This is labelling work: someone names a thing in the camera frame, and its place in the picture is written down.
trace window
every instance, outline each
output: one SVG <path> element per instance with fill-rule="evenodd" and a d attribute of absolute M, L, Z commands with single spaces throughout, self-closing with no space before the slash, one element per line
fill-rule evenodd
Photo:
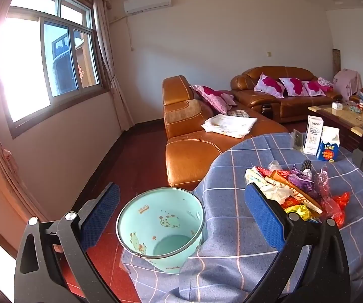
<path fill-rule="evenodd" d="M 12 0 L 0 28 L 0 76 L 13 127 L 101 91 L 91 16 L 76 0 Z"/>

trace screw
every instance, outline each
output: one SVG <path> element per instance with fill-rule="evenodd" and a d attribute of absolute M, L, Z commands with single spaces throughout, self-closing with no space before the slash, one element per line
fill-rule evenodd
<path fill-rule="evenodd" d="M 69 212 L 65 215 L 65 219 L 67 219 L 68 221 L 73 220 L 76 217 L 76 213 L 75 212 Z"/>
<path fill-rule="evenodd" d="M 330 225 L 330 226 L 335 226 L 336 225 L 336 222 L 332 218 L 327 219 L 326 223 L 328 225 Z"/>
<path fill-rule="evenodd" d="M 29 225 L 35 225 L 38 222 L 38 218 L 33 216 L 31 219 L 29 219 Z"/>
<path fill-rule="evenodd" d="M 296 214 L 295 212 L 288 214 L 288 218 L 291 221 L 298 221 L 300 219 L 300 216 Z"/>

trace mint green bucket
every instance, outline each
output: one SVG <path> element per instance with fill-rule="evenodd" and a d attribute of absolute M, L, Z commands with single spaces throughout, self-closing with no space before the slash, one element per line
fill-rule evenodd
<path fill-rule="evenodd" d="M 116 232 L 121 245 L 158 269 L 179 273 L 201 244 L 204 206 L 190 192 L 158 188 L 138 195 L 120 212 Z"/>

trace checkered cloth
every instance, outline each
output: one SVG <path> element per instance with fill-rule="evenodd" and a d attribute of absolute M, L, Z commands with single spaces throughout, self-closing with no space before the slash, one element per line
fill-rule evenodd
<path fill-rule="evenodd" d="M 250 118 L 249 114 L 244 109 L 239 109 L 237 111 L 228 111 L 227 115 L 229 116 L 237 116 L 237 117 L 247 117 Z"/>
<path fill-rule="evenodd" d="M 317 161 L 290 149 L 290 134 L 266 134 L 246 140 L 220 155 L 194 190 L 207 214 L 208 238 L 184 263 L 180 274 L 167 274 L 127 252 L 122 262 L 143 303 L 240 303 L 253 290 L 276 256 L 267 245 L 244 199 L 245 171 L 267 167 L 273 160 L 284 169 L 312 160 L 312 172 L 328 165 L 333 195 L 350 191 L 346 222 L 341 229 L 350 268 L 352 297 L 363 288 L 363 174 L 340 148 L 336 163 Z M 304 247 L 285 292 L 291 292 L 301 274 L 309 247 Z"/>

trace glass tabletop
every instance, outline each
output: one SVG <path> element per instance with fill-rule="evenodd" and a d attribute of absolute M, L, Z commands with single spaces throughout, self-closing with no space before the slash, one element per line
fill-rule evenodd
<path fill-rule="evenodd" d="M 332 105 L 312 106 L 308 109 L 321 116 L 336 120 L 352 132 L 363 136 L 363 112 L 357 114 L 351 111 L 348 105 L 343 105 L 343 110 L 333 109 Z"/>

